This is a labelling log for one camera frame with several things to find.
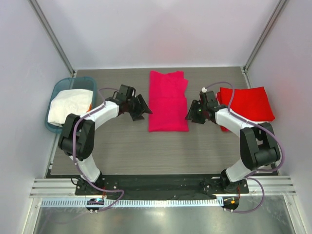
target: pink cloth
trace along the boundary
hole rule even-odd
[[[187,85],[183,72],[161,74],[151,71],[149,107],[153,114],[149,115],[149,132],[189,131],[185,120]]]

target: white cloth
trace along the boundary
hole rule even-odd
[[[69,114],[82,115],[89,111],[93,92],[86,89],[63,90],[51,101],[48,123],[61,126]]]

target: red fabric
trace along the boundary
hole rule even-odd
[[[185,120],[187,85],[183,72],[161,74],[151,71],[149,107],[153,114],[149,115],[149,132],[189,130]]]
[[[221,87],[220,92],[217,93],[220,104],[229,105],[231,96],[232,89],[229,88]],[[231,109],[252,121],[273,121],[275,119],[264,87],[235,89]]]

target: white wall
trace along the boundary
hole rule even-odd
[[[69,72],[28,1],[1,1],[0,35],[0,232],[17,234],[52,146],[44,127],[48,100]]]
[[[244,65],[278,0],[38,0],[76,69]]]
[[[276,114],[274,130],[286,149],[282,171],[312,217],[312,1],[290,0],[250,68]]]

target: blue basket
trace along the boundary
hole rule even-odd
[[[53,124],[48,123],[48,116],[49,116],[49,110],[51,101],[58,95],[60,91],[68,90],[68,89],[87,89],[93,91],[92,96],[92,103],[91,103],[91,109],[95,108],[96,106],[96,100],[97,100],[97,83],[96,81],[91,77],[76,77],[76,78],[65,78],[60,80],[53,89],[47,114],[45,116],[45,127],[53,132],[60,134],[63,130],[62,127],[55,126]]]

